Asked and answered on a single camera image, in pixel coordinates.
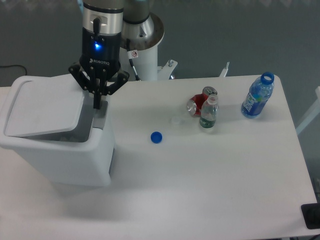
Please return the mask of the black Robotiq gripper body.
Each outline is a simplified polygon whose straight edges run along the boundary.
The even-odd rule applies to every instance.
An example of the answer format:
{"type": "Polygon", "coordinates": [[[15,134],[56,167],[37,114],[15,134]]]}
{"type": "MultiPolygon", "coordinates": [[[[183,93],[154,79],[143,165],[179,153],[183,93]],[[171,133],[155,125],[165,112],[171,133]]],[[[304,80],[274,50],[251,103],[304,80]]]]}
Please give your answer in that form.
{"type": "Polygon", "coordinates": [[[120,69],[121,33],[95,37],[94,33],[82,29],[82,54],[79,63],[86,73],[89,73],[91,66],[98,70],[97,78],[100,78],[103,70],[106,71],[106,78],[111,79],[120,69]]]}

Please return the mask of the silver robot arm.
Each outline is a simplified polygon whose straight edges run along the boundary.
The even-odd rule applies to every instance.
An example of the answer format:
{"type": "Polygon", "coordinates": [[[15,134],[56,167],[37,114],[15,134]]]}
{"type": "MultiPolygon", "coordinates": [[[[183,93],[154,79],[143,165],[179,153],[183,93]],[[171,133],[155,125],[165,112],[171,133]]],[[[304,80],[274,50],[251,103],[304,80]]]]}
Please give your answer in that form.
{"type": "Polygon", "coordinates": [[[158,79],[158,45],[165,29],[148,0],[85,0],[82,51],[68,70],[93,94],[93,108],[129,80],[158,79]]]}

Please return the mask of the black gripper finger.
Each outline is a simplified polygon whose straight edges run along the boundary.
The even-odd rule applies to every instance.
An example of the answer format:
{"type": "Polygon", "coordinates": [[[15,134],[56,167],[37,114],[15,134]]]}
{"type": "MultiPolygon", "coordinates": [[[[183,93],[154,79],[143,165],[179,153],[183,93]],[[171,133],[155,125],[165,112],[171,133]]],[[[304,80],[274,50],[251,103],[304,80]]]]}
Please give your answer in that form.
{"type": "Polygon", "coordinates": [[[93,108],[99,110],[101,108],[101,93],[96,68],[90,65],[88,70],[83,71],[80,63],[76,62],[68,68],[68,71],[84,91],[93,94],[93,108]]]}
{"type": "Polygon", "coordinates": [[[104,81],[102,87],[101,87],[101,95],[106,96],[106,95],[113,95],[117,90],[119,90],[125,83],[128,82],[130,77],[130,74],[127,71],[124,71],[120,69],[117,72],[117,77],[116,80],[108,85],[108,81],[104,81]]]}

